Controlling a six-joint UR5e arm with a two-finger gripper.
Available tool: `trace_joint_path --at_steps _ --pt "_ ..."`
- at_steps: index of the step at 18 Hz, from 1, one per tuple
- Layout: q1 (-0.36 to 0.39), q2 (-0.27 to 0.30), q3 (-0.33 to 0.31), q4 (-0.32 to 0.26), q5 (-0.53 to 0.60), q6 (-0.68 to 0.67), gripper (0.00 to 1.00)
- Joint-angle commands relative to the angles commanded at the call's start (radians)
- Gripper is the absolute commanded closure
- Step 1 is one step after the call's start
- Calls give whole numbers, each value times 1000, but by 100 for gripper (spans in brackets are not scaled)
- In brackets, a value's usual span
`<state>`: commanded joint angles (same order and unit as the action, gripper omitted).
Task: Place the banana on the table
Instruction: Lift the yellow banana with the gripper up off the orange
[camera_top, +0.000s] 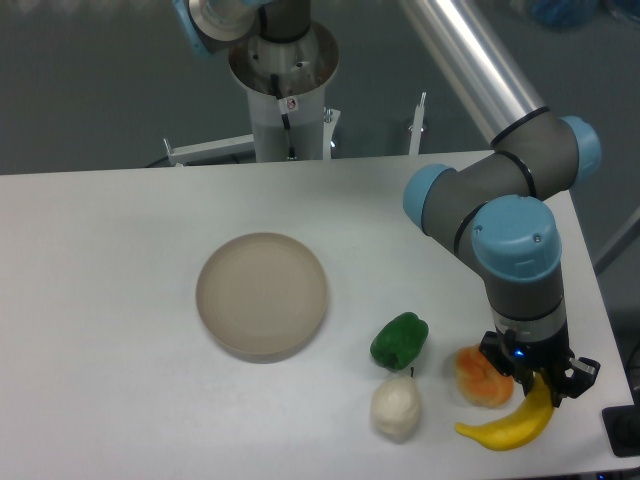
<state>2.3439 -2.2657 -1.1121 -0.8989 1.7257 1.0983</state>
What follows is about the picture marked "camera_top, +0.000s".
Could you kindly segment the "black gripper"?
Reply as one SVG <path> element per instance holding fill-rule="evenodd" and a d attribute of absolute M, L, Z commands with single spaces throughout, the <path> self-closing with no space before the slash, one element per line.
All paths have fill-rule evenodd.
<path fill-rule="evenodd" d="M 543 340 L 525 340 L 514 328 L 486 331 L 479 350 L 503 377 L 512 378 L 530 392 L 530 370 L 549 374 L 551 403 L 560 406 L 565 398 L 576 399 L 594 386 L 600 371 L 596 360 L 571 358 L 567 322 Z"/>

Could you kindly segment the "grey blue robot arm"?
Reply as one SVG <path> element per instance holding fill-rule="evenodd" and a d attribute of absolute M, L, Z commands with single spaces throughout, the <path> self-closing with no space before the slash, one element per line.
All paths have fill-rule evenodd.
<path fill-rule="evenodd" d="M 178 1 L 190 43 L 227 50 L 237 81 L 267 106 L 251 114 L 260 161 L 319 159 L 321 107 L 309 103 L 337 68 L 337 45 L 307 1 Z M 494 327 L 481 353 L 526 395 L 541 378 L 553 405 L 591 388 L 600 366 L 569 339 L 561 240 L 546 200 L 592 172 L 601 158 L 593 128 L 545 105 L 469 1 L 401 5 L 445 78 L 492 147 L 455 170 L 420 169 L 403 208 L 427 236 L 483 280 Z"/>

